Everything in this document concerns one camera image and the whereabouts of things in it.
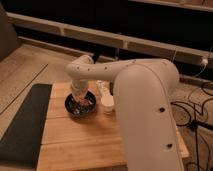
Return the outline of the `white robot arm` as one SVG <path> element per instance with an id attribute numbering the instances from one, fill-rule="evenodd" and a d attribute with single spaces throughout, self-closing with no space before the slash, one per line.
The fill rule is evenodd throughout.
<path id="1" fill-rule="evenodd" d="M 166 59 L 94 63 L 83 55 L 66 67 L 71 92 L 87 92 L 90 80 L 114 84 L 113 97 L 128 171 L 184 171 L 170 105 L 179 82 L 176 66 Z"/>

